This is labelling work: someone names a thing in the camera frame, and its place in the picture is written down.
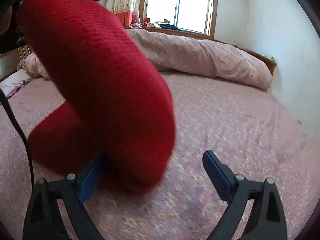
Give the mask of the window with wooden frame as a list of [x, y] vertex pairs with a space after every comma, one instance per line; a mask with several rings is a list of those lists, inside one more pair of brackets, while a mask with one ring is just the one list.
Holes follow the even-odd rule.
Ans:
[[170, 21], [180, 31], [214, 38], [218, 0], [140, 0], [139, 14], [144, 27], [149, 22]]

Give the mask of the clothes pile on ledge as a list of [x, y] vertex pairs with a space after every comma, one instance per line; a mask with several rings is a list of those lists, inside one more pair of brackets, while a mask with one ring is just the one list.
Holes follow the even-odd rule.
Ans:
[[149, 22], [146, 25], [147, 28], [157, 28], [157, 29], [169, 29], [169, 30], [179, 30], [178, 27], [175, 25], [170, 24], [170, 21], [167, 19], [164, 19], [163, 22], [156, 21], [156, 22]]

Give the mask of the pink floral duvet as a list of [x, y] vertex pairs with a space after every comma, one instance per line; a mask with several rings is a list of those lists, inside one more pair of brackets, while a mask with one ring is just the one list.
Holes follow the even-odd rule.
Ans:
[[272, 75], [263, 61], [210, 40], [125, 29], [120, 25], [24, 26], [61, 94], [99, 98], [130, 93], [167, 93], [161, 70], [177, 70], [268, 90]]

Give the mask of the dark wooden headboard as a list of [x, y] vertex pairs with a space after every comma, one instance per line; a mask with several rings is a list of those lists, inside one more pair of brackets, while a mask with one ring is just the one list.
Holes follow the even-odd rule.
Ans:
[[14, 49], [0, 58], [0, 80], [3, 81], [17, 71], [17, 65], [21, 59], [25, 59], [33, 50], [29, 46]]

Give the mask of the white purple pillow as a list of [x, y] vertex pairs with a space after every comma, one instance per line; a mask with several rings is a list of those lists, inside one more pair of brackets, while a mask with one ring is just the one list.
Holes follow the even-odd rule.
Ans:
[[9, 98], [32, 79], [24, 69], [20, 69], [3, 80], [0, 87], [6, 98]]

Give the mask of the cream and red curtain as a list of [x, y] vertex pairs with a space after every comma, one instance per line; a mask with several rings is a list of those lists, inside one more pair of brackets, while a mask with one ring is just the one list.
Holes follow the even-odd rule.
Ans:
[[107, 0], [106, 9], [115, 14], [125, 28], [135, 23], [141, 25], [138, 0]]

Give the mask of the red knit cardigan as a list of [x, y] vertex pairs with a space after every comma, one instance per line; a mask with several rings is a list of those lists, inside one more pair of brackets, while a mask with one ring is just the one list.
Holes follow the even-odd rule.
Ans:
[[91, 0], [24, 0], [17, 21], [65, 99], [29, 135], [31, 157], [66, 175], [102, 153], [106, 188], [154, 188], [175, 144], [171, 91], [116, 16]]

